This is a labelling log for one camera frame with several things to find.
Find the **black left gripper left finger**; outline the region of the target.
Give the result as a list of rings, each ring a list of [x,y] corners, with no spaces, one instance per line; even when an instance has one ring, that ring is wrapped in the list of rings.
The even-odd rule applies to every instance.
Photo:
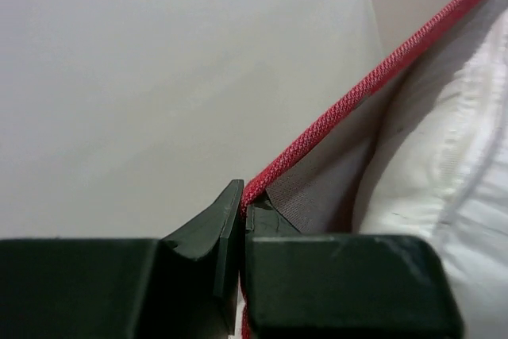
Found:
[[[165,238],[1,243],[4,338],[227,338],[235,331],[244,183]]]

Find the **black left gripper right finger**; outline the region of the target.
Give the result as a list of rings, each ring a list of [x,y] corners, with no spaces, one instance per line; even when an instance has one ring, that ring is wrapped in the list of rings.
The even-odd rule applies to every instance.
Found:
[[[404,235],[300,233],[271,203],[247,210],[253,338],[461,338],[439,256]]]

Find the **red patterned pillowcase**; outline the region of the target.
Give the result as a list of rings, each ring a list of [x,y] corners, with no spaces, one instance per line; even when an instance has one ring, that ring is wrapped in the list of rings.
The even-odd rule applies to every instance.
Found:
[[[373,157],[388,104],[408,71],[481,1],[372,0],[388,56],[248,183],[242,199],[246,213],[251,205],[267,201],[305,235],[417,237],[355,231],[352,227],[355,198]],[[433,248],[427,240],[417,238]],[[444,262],[440,260],[459,308]],[[461,311],[460,315],[464,323],[461,338],[468,338]]]

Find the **white pillow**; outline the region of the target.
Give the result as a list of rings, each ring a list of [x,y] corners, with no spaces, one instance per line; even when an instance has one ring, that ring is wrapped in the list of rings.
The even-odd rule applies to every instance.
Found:
[[[408,71],[352,210],[427,240],[468,338],[507,335],[507,0],[483,0]]]

